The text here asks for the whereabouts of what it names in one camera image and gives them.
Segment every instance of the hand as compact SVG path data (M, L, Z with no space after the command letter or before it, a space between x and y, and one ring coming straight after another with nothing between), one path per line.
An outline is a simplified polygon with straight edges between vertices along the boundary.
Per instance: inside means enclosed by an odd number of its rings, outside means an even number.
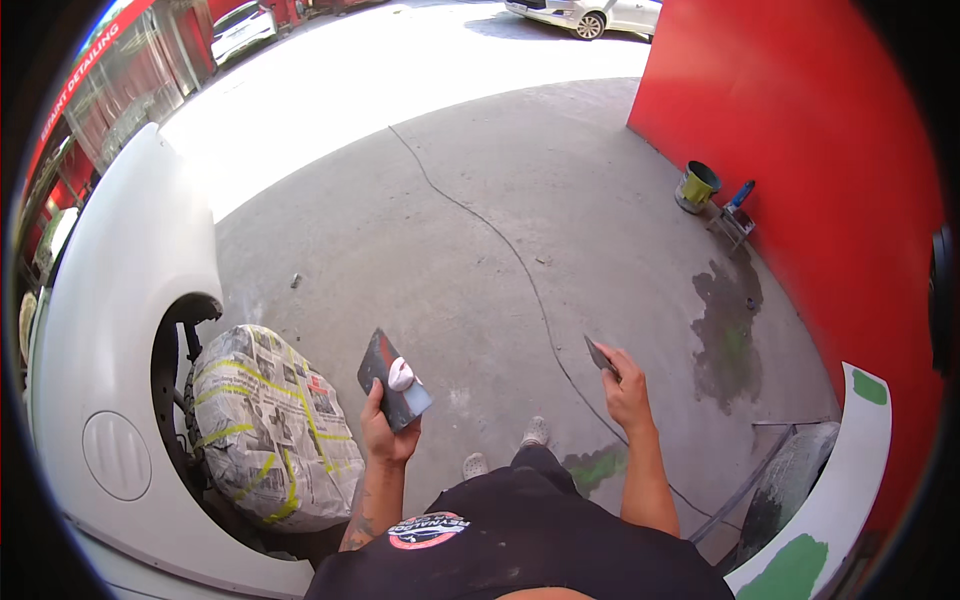
M383 399L383 384L373 380L367 404L360 413L360 428L363 430L364 444L367 445L367 461L382 467L405 467L407 461L417 449L420 439L420 417L394 433L387 424L387 417L380 410Z
M620 373L620 382L617 383L616 375L609 369L600 371L607 395L607 412L623 427L628 440L634 435L656 431L647 397L647 376L626 350L603 344L596 346Z

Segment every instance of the parked car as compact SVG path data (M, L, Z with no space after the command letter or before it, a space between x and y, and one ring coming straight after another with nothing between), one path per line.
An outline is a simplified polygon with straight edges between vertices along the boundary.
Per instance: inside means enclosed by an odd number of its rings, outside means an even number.
M213 24L210 50L217 66L221 66L255 43L275 39L274 12L254 0L238 6Z
M662 0L509 0L507 10L590 41L606 30L637 32L653 39Z

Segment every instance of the newspaper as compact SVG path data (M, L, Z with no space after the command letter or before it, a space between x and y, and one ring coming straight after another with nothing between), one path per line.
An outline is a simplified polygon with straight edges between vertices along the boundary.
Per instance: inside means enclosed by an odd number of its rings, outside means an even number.
M208 344L188 410L214 485L255 524L306 533L349 519L360 450L333 386L273 331L238 325Z

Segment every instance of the wire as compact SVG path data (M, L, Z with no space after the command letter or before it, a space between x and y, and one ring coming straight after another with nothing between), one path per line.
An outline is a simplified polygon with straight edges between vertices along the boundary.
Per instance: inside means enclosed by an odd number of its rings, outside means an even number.
M507 245L507 247L510 248L510 251L514 253L514 256L516 256L516 260L518 260L520 263L520 266L523 267L523 272L527 274L527 279L530 281L530 287L532 287L534 290L534 296L537 297L537 304L540 306L540 313L543 316L543 326L546 328L546 337L547 337L547 340L550 342L550 351L553 352L553 358L554 360L557 361L557 365L560 367L560 370L564 373L566 380L570 382L570 387L573 388L573 391L577 393L577 396L579 396L580 399L584 402L584 404L586 404L587 408L590 409L590 412L593 413L593 415L596 418L598 418L600 422L602 422L607 427L607 429L610 429L610 432L613 433L613 435L622 444L628 445L627 441L623 439L622 435L620 435L620 432L614 429L613 426L610 425L607 422L607 420L604 419L600 415L600 413L597 412L595 408L593 408L593 405L590 404L590 402L587 400L587 397L584 396L584 393L581 392L580 388L577 387L577 384L573 382L573 379L570 377L570 373L566 371L566 367L564 367L564 363L560 360L560 355L557 354L557 345L554 344L554 341L553 341L553 331L550 329L550 320L547 319L546 309L543 308L543 301L540 299L540 291L537 289L537 283L534 282L534 277L533 275L531 275L530 269L527 268L527 264L523 262L523 258L520 256L520 253L516 251L516 248L514 248L514 245L510 242L509 239L507 239L507 236L505 236L503 233L500 232L500 229L496 228L496 226L493 223L485 219L483 216L481 216L479 213L477 213L475 210L473 210L469 206L454 200L446 192L444 192L442 189L437 187L432 181L432 179L430 179L430 176L427 175L426 168L423 167L423 162L420 161L420 157L417 155L416 152L414 152L414 149L410 147L410 144L407 143L407 140L403 139L403 137L394 129L392 125L388 125L387 127L390 128L390 131L394 133L394 135L396 136L396 139L400 140L400 143L406 146L407 150L410 151L410 154L413 156L414 160L417 162L418 166L420 167L420 172L423 173L423 178L430 185L430 187L433 188L435 192L437 192L447 200L451 201L452 203L460 206L463 210L465 210L466 212L470 213L471 215L479 219L481 222L483 222L483 224L489 227L490 229L492 229L493 232L496 233L501 240L503 240L503 242ZM713 517L713 515L711 515L710 513L697 508L692 502L687 500L686 496L684 496L682 493L680 493L679 490L673 487L673 484L671 484L670 482L667 482L667 485L670 486L670 490L672 490L673 493L679 496L680 499L683 502L685 502L686 505L689 506L691 509L693 509L697 513L700 513L703 516L706 516L707 518ZM737 531L742 531L739 527L737 527L732 523L727 522L726 520L721 520L720 522L732 527Z

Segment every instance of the paint can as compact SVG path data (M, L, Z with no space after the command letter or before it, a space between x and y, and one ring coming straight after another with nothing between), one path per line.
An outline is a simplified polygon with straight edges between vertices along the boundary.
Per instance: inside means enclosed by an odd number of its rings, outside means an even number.
M674 191L674 200L690 214L697 214L707 206L707 201L720 189L720 178L706 164L691 160L680 175L680 183Z

